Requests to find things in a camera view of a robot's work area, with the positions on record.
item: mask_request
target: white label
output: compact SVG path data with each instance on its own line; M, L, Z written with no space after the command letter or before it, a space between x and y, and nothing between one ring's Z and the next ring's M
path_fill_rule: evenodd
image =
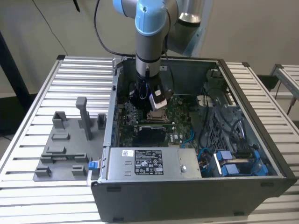
M134 150L123 150L122 151L122 156L133 157L134 156Z

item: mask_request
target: slotted aluminum surface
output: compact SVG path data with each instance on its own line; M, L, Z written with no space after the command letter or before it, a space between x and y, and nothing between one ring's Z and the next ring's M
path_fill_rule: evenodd
M87 96L91 116L106 112L112 80L112 59L66 57L57 61L29 117L24 119L0 166L0 223L102 223L86 181L33 182L33 172L51 130L56 110L79 116L75 99ZM299 136L250 68L228 63L279 150L299 176ZM165 223L284 223L299 222L299 182L279 198L261 204L246 220L239 217L179 220Z
M299 65L275 65L270 75L277 76L292 95L299 100Z

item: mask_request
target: power supply label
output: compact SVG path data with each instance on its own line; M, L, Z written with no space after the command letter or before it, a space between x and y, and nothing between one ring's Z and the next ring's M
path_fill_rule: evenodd
M163 175L161 150L135 150L136 175Z

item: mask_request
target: wall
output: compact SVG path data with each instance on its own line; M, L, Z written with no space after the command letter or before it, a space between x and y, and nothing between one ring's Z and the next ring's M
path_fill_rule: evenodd
M35 0L54 33L72 56L110 56L93 28L95 0ZM38 92L58 54L65 54L31 0L1 0L0 30L30 93ZM133 20L117 14L111 0L100 1L98 30L103 42L119 52L134 53ZM0 92L11 91L0 71Z
M200 55L265 75L275 63L299 64L298 8L298 0L214 0Z
M72 56L109 56L93 28L96 0L36 0L53 31ZM214 0L201 57L247 61L257 74L275 63L299 64L299 1ZM30 93L38 92L63 49L31 0L1 0L0 30ZM133 20L117 14L112 0L101 0L98 29L111 49L134 53ZM0 70L0 93L12 89Z

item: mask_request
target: green circuit board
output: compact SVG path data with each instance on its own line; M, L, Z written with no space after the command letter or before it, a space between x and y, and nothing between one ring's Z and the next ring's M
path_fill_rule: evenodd
M175 95L163 111L149 112L137 110L130 102L126 102L119 111L120 147L138 147L134 145L140 127L163 127L166 130L164 141L152 141L143 147L181 147L191 138L190 112L198 108L196 97ZM187 148L197 148L197 141L185 144Z

